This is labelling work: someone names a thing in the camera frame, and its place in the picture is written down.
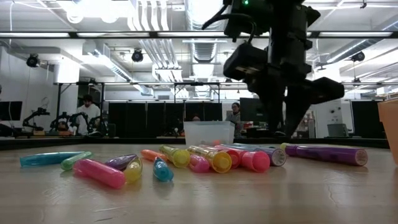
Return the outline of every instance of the purple highlighter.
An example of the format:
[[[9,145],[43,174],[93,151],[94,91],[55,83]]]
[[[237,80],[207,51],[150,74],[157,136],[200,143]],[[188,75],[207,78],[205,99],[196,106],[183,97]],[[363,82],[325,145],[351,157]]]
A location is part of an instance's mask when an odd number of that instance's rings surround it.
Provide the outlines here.
[[[104,164],[112,168],[115,168],[117,170],[123,171],[124,169],[126,169],[127,165],[136,157],[137,157],[136,154],[128,154],[108,159]]]
[[[286,162],[286,158],[287,158],[286,153],[283,150],[275,149],[275,148],[271,148],[271,147],[250,146],[250,145],[245,146],[243,144],[240,144],[240,145],[222,144],[222,146],[230,147],[232,149],[240,149],[240,150],[249,151],[249,152],[256,152],[256,151],[265,152],[268,155],[272,166],[284,165]]]
[[[318,161],[337,162],[352,166],[363,166],[368,162],[364,149],[354,147],[298,146],[283,143],[280,145],[289,156],[297,156]]]

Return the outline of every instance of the wooden table surface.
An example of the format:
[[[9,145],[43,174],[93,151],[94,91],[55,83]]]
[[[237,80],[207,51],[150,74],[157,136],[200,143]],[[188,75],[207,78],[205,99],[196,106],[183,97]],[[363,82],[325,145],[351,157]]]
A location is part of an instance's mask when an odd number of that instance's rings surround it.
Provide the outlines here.
[[[160,183],[144,161],[142,179],[121,190],[74,177],[59,165],[20,168],[19,157],[92,151],[94,159],[157,145],[74,145],[0,151],[0,223],[398,223],[398,169],[391,153],[369,149],[366,167],[288,158],[257,174],[176,169]]]

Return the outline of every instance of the white shirt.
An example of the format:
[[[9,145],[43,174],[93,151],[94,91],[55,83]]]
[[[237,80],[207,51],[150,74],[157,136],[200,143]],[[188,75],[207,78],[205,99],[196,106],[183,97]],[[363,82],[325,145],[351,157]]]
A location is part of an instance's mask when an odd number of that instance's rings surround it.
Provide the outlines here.
[[[95,105],[95,104],[91,104],[89,107],[86,107],[85,105],[77,108],[77,113],[86,113],[88,116],[88,122],[90,122],[90,120],[92,118],[98,117],[101,112],[100,109]],[[77,118],[78,124],[79,124],[79,134],[81,135],[86,135],[87,134],[87,125],[86,125],[86,121],[82,116],[79,116]]]

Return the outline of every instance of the green highlighter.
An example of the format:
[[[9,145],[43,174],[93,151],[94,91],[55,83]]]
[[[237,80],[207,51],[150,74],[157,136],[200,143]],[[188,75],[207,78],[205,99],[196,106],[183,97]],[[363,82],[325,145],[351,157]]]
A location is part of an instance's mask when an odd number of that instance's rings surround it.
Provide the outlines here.
[[[92,152],[83,152],[79,155],[72,156],[61,162],[61,168],[65,171],[72,170],[73,165],[75,164],[76,161],[78,161],[79,159],[90,158],[92,155],[93,155]]]

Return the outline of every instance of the computer screen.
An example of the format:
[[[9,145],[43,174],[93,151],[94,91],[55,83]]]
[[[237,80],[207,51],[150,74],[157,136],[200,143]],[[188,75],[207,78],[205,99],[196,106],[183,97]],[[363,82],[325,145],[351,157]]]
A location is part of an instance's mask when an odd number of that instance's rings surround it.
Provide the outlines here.
[[[21,120],[21,113],[22,101],[0,102],[0,120],[19,121]]]
[[[267,113],[260,99],[240,98],[241,121],[266,122]]]

